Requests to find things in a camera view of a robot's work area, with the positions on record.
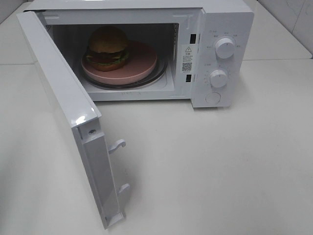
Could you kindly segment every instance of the sesame seed bun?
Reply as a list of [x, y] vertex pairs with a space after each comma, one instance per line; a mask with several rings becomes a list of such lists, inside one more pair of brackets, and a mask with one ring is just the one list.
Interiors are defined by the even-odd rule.
[[128, 46], [126, 34], [113, 26], [104, 26], [94, 31], [89, 38], [90, 50], [97, 53], [115, 53]]

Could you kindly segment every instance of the control panel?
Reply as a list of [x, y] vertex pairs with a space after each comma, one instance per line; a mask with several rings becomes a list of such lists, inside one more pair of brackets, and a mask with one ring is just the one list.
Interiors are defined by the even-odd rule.
[[192, 87], [194, 107], [231, 104], [252, 22], [252, 12], [205, 15]]

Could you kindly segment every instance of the hamburger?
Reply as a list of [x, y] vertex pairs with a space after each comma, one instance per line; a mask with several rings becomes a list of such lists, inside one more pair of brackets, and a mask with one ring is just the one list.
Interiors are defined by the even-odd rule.
[[89, 38], [86, 62], [100, 71], [116, 70], [124, 66], [129, 52], [126, 34], [113, 26], [94, 31]]

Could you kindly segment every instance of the power level knob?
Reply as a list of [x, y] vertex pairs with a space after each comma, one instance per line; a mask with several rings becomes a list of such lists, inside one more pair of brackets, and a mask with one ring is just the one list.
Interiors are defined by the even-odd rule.
[[235, 52], [235, 41], [230, 37], [219, 39], [215, 44], [215, 52], [221, 59], [227, 59]]
[[228, 76], [224, 70], [215, 70], [210, 74], [210, 83], [212, 87], [220, 88], [226, 85]]

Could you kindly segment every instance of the pink plate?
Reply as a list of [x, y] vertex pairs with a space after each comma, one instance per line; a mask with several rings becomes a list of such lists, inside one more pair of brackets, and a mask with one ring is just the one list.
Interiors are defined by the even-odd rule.
[[125, 85], [139, 81], [148, 76], [157, 64], [157, 53], [144, 43], [130, 41], [127, 48], [129, 58], [123, 67], [112, 71], [94, 69], [82, 58], [85, 73], [93, 80], [109, 85]]

